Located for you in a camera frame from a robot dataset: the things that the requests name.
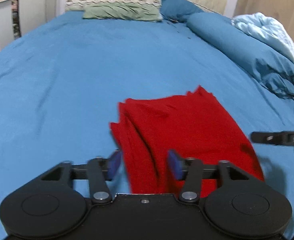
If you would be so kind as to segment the red knit sweater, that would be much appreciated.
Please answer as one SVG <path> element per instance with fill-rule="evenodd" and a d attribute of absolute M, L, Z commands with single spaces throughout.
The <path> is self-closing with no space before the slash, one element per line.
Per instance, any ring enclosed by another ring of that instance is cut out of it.
<path fill-rule="evenodd" d="M 127 99 L 119 120 L 110 124 L 121 148 L 134 194 L 178 194 L 167 163 L 168 152 L 216 165 L 221 160 L 263 180 L 252 144 L 216 97 L 199 87 L 185 95 L 154 100 Z"/>

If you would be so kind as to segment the blue rolled duvet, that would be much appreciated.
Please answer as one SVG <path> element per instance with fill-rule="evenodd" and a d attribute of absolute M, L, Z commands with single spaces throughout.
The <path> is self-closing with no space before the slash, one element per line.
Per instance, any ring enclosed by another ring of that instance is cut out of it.
<path fill-rule="evenodd" d="M 199 12 L 188 18 L 187 27 L 264 88 L 280 98 L 294 97 L 294 64 L 270 46 L 234 27 L 230 18 Z"/>

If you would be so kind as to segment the blue bed sheet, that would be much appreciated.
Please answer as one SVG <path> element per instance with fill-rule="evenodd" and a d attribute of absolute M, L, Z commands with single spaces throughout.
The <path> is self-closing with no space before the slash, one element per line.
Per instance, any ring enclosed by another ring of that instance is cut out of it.
<path fill-rule="evenodd" d="M 0 52 L 0 203 L 62 161 L 111 154 L 119 102 L 198 86 L 245 134 L 294 131 L 294 99 L 278 98 L 183 23 L 70 11 L 15 40 Z"/>

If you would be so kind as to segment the white grey wardrobe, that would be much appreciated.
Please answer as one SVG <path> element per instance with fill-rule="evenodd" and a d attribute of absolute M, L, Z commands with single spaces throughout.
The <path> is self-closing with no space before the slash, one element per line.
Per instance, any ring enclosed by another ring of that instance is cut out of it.
<path fill-rule="evenodd" d="M 56 17 L 56 0 L 18 0 L 18 17 L 24 36 Z"/>

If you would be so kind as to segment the dark blue pillow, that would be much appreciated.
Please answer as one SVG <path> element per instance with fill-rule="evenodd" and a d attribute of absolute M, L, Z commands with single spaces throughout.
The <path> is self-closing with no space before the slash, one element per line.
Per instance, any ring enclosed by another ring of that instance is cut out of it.
<path fill-rule="evenodd" d="M 167 21 L 186 23 L 192 14 L 200 12 L 203 10 L 188 0 L 161 0 L 160 13 Z"/>

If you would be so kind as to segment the green pillow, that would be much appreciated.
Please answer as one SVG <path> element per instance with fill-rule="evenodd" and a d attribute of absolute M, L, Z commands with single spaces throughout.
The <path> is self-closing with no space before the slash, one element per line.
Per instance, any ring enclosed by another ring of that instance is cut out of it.
<path fill-rule="evenodd" d="M 86 20 L 116 19 L 145 22 L 160 22 L 163 20 L 158 7 L 150 4 L 120 2 L 88 5 L 84 9 L 82 18 Z"/>

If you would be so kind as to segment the light blue blanket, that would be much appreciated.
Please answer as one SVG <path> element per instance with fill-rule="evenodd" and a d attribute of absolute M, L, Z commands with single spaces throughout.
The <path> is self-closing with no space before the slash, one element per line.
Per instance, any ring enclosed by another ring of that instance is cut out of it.
<path fill-rule="evenodd" d="M 261 12 L 232 18 L 234 27 L 270 46 L 294 64 L 294 41 L 278 20 Z"/>

